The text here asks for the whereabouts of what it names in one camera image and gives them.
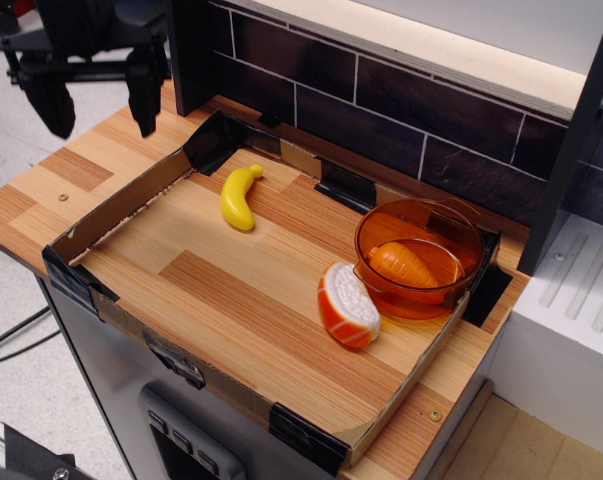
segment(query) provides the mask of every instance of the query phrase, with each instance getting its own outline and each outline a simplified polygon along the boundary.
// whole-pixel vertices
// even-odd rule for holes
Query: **wooden floor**
[[[603,480],[601,453],[495,395],[469,416],[428,480]]]

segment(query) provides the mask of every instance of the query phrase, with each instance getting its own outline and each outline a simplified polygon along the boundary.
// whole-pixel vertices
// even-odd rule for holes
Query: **toy food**
[[[376,340],[381,316],[365,285],[354,274],[354,265],[330,265],[319,281],[318,298],[323,324],[339,342],[364,348]]]
[[[254,228],[254,215],[245,199],[255,178],[263,175],[263,167],[254,164],[251,167],[241,167],[234,170],[221,190],[221,211],[230,225],[239,230]]]
[[[371,248],[368,260],[374,270],[393,282],[417,288],[440,286],[419,256],[399,242]]]

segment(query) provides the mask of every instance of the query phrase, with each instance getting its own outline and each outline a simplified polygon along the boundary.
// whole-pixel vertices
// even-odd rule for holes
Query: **light gray floor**
[[[24,30],[38,28],[30,12]],[[111,56],[125,56],[114,52]],[[17,86],[6,76],[0,53],[0,187],[65,144],[53,136]],[[127,103],[123,83],[69,85],[77,121],[69,140]],[[0,334],[45,306],[34,276],[0,252]],[[0,347],[0,357],[57,329],[52,316]],[[73,453],[96,479],[130,478],[62,336],[0,363],[0,421],[54,453]]]

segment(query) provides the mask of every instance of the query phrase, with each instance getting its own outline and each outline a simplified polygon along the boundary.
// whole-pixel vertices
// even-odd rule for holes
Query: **floor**
[[[21,19],[37,28],[35,12]],[[0,54],[0,187],[65,144],[50,134]],[[77,123],[70,140],[124,107],[124,84],[71,85]],[[0,252],[0,334],[45,306],[33,275]],[[56,330],[43,317],[0,346],[0,357]],[[130,478],[61,336],[0,363],[0,420],[55,453],[74,453],[96,479]],[[603,456],[491,396],[460,443],[445,480],[599,479]]]
[[[24,31],[38,28],[37,14],[26,14],[20,25]],[[0,187],[66,143],[49,133],[6,71],[0,53]],[[128,98],[123,83],[75,84],[69,90],[77,116],[69,140],[124,107]],[[45,305],[34,276],[0,252],[0,334]],[[0,357],[56,329],[48,315],[1,345]],[[55,453],[74,453],[77,464],[97,479],[130,478],[60,335],[0,363],[0,421]]]

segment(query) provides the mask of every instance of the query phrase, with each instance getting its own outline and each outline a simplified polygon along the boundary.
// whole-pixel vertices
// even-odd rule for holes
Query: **black tape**
[[[350,449],[279,403],[270,410],[270,433],[335,477]]]
[[[71,267],[64,262],[51,246],[47,245],[43,249],[42,256],[54,288],[89,312],[98,315],[92,303],[90,287],[108,297],[112,302],[116,302],[119,299],[112,290],[101,283],[85,267],[81,265]]]
[[[361,214],[368,213],[377,201],[372,180],[324,159],[321,159],[321,181],[314,188]]]
[[[183,151],[197,172],[212,175],[239,148],[246,147],[281,155],[278,137],[217,110],[192,134]]]
[[[274,128],[281,125],[281,119],[270,113],[263,113],[259,117],[259,123],[262,123],[268,128]]]
[[[512,276],[497,265],[501,232],[491,233],[481,230],[481,234],[485,241],[485,257],[479,272],[468,287],[470,301],[463,313],[463,319],[477,327],[483,325],[512,281]]]
[[[154,353],[168,370],[172,370],[177,375],[185,378],[185,381],[197,390],[205,387],[203,373],[194,363],[168,349],[145,332],[143,333],[143,338],[150,351]]]

